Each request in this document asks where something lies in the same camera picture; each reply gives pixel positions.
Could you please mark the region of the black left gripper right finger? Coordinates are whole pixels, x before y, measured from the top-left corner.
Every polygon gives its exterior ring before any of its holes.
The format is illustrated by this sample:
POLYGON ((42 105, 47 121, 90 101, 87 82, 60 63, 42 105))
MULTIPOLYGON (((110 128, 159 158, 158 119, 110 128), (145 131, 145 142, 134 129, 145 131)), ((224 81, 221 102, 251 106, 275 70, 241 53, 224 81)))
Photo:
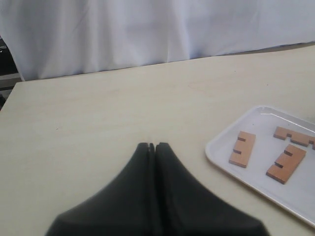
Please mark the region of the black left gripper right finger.
POLYGON ((267 236, 264 224, 203 186, 168 143, 156 147, 156 186, 166 236, 267 236))

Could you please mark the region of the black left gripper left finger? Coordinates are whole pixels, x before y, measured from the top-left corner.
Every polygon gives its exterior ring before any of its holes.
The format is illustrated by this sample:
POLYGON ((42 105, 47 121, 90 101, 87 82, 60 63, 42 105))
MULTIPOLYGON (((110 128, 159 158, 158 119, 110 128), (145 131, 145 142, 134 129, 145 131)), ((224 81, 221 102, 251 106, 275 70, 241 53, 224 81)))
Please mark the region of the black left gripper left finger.
POLYGON ((129 162, 102 190, 60 214, 48 236, 155 235, 154 145, 139 143, 129 162))

